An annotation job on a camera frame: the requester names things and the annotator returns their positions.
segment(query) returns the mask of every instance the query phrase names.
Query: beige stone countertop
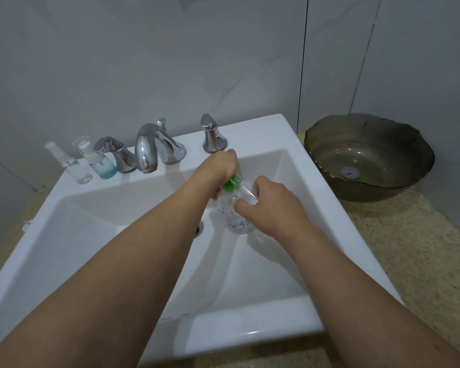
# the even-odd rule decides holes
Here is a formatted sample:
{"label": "beige stone countertop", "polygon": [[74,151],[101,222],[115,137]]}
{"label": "beige stone countertop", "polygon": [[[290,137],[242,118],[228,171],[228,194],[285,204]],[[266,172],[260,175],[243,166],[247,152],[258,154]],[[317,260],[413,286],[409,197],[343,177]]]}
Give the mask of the beige stone countertop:
{"label": "beige stone countertop", "polygon": [[[38,192],[0,245],[0,268],[48,192]],[[376,203],[341,201],[406,306],[460,348],[460,232],[414,188]],[[157,367],[341,367],[326,334],[243,347]]]}

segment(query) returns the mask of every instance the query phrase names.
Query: rectangular sink basin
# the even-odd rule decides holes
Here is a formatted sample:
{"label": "rectangular sink basin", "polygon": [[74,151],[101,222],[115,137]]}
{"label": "rectangular sink basin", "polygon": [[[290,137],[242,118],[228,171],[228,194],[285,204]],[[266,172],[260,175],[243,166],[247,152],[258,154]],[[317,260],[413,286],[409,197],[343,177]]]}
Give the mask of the rectangular sink basin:
{"label": "rectangular sink basin", "polygon": [[[401,301],[282,115],[220,130],[237,151],[241,175],[285,184],[310,219]],[[176,137],[186,157],[160,163],[151,174],[95,176],[78,185],[63,173],[0,271],[0,340],[116,234],[176,191],[208,157],[203,139],[202,131]],[[202,222],[140,363],[323,331],[297,268],[276,241],[257,230],[229,232],[213,201]]]}

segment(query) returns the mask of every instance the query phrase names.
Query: bowl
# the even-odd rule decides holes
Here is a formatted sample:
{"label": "bowl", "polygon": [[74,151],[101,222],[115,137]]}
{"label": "bowl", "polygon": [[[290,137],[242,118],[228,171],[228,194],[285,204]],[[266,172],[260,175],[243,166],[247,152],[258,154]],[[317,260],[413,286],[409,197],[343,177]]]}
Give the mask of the bowl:
{"label": "bowl", "polygon": [[336,196],[353,202],[393,197],[435,162],[417,129],[362,113],[319,120],[305,133],[305,149]]}

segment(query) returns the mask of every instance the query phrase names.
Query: bottle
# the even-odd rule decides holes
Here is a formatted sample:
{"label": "bottle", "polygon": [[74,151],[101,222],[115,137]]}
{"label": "bottle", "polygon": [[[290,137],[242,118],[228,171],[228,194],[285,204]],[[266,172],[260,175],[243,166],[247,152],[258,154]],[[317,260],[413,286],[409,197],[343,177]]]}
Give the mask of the bottle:
{"label": "bottle", "polygon": [[250,205],[257,204],[258,188],[255,183],[234,174],[218,192],[218,209],[229,231],[236,234],[247,234],[254,229],[254,225],[235,211],[234,205],[239,199]]}
{"label": "bottle", "polygon": [[83,166],[80,165],[78,160],[69,156],[65,151],[56,145],[55,142],[47,142],[44,147],[49,149],[49,152],[58,160],[63,168],[70,174],[80,185],[89,183],[93,176]]}
{"label": "bottle", "polygon": [[84,135],[74,140],[74,147],[78,147],[88,161],[92,169],[102,179],[109,179],[114,176],[118,170],[116,166],[109,160],[106,155],[94,152],[94,146],[89,141],[89,137]]}

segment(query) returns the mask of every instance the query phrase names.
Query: chrome faucet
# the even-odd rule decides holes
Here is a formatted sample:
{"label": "chrome faucet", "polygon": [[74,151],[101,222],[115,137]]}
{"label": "chrome faucet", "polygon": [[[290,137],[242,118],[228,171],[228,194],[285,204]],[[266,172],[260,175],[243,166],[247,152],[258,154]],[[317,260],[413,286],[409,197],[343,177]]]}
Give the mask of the chrome faucet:
{"label": "chrome faucet", "polygon": [[121,173],[129,173],[136,169],[135,155],[113,137],[99,139],[94,145],[94,152],[99,154],[112,152],[116,159],[116,169]]}
{"label": "chrome faucet", "polygon": [[167,134],[167,121],[160,119],[156,124],[143,125],[136,136],[135,161],[140,172],[157,170],[158,156],[164,164],[175,164],[184,159],[186,148]]}
{"label": "chrome faucet", "polygon": [[202,148],[206,152],[214,153],[223,150],[228,146],[227,138],[222,136],[218,130],[218,124],[209,114],[204,114],[201,117],[201,127],[204,129],[204,142]]}

